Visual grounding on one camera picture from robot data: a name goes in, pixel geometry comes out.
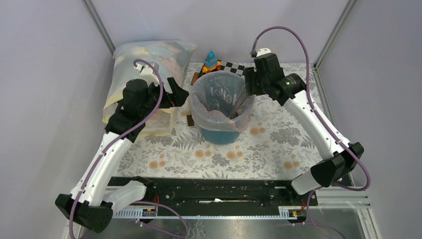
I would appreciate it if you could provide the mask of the teal plastic trash bin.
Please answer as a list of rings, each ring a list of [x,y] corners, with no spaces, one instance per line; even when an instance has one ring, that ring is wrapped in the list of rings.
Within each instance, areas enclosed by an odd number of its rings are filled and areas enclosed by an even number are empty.
[[[241,132],[238,131],[215,131],[202,127],[199,127],[199,129],[205,141],[217,145],[232,144],[241,134]]]

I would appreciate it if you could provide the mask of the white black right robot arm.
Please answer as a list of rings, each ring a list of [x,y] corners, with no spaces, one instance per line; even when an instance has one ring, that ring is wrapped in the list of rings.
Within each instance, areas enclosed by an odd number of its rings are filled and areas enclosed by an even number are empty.
[[[303,79],[295,74],[285,75],[276,54],[265,49],[254,53],[254,67],[244,70],[246,93],[268,95],[291,113],[312,139],[322,161],[291,181],[285,192],[288,203],[298,205],[305,193],[318,187],[330,187],[357,165],[356,158],[364,152],[359,143],[351,143],[320,113],[319,107],[307,93]]]

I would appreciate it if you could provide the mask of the pink plastic trash bag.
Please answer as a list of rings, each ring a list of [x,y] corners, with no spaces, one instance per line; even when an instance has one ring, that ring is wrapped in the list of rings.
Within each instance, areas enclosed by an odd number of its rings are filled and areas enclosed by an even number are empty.
[[[245,131],[252,121],[255,96],[246,94],[241,76],[216,71],[197,79],[187,99],[195,125],[212,131]]]

